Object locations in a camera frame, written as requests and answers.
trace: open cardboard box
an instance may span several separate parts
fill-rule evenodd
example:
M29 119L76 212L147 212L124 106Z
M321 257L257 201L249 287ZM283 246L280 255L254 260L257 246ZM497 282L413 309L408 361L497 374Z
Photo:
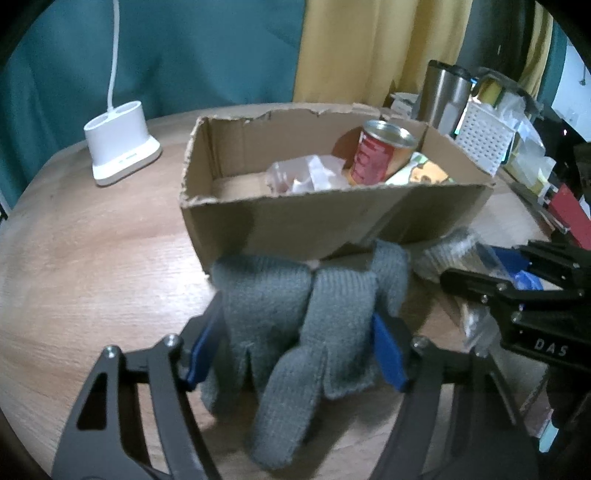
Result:
M180 204L205 271L244 252L306 261L352 252L376 237L433 239L468 223L492 193L492 177L449 138L416 121L392 118L420 139L419 150L453 184L358 186L273 195L265 171L275 161L333 154L351 164L361 125L379 118L364 105L246 105L201 116L187 147Z

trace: white perforated container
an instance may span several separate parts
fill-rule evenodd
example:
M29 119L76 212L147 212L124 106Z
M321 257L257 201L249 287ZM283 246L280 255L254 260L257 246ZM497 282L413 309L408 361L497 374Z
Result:
M494 176L513 142L515 130L474 102L468 102L456 142L482 170Z

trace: teal curtain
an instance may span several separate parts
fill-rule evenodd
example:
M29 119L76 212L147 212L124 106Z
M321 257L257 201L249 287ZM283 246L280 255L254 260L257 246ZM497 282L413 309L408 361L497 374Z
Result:
M556 97L556 92L558 92L558 86L564 70L566 45L566 34L560 28L557 21L554 20L554 24L552 25L552 39L550 40L550 52L548 53L548 61L546 62L546 68L538 93L538 101L544 105L552 106L554 103L554 98Z
M147 118L290 102L304 0L120 0L113 104ZM0 192L13 206L57 150L106 111L111 0L56 0L0 72Z

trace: wooden table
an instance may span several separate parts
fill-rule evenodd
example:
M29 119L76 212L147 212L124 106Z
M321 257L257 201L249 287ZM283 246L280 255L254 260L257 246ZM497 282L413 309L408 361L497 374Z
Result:
M60 151L0 230L0 407L47 472L101 349L150 346L180 331L213 296L178 207L183 154L196 118L191 112L150 122L164 149L161 158L106 188L95 185L83 142ZM473 226L496 245L544 238L503 182ZM459 330L421 284L413 282L402 316L440 346L461 347ZM165 469L147 388L141 394L150 454ZM190 399L225 479L271 478L242 450L256 407L252 395L245 394L232 424L216 422L198 392ZM323 403L318 435L275 476L367 478L400 399L378 387Z

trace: metal can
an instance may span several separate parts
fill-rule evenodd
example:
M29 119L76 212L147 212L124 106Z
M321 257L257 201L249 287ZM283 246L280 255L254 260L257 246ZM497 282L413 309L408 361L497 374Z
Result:
M355 185L384 181L408 163L417 146L417 139L405 128L368 120L363 124L349 180Z

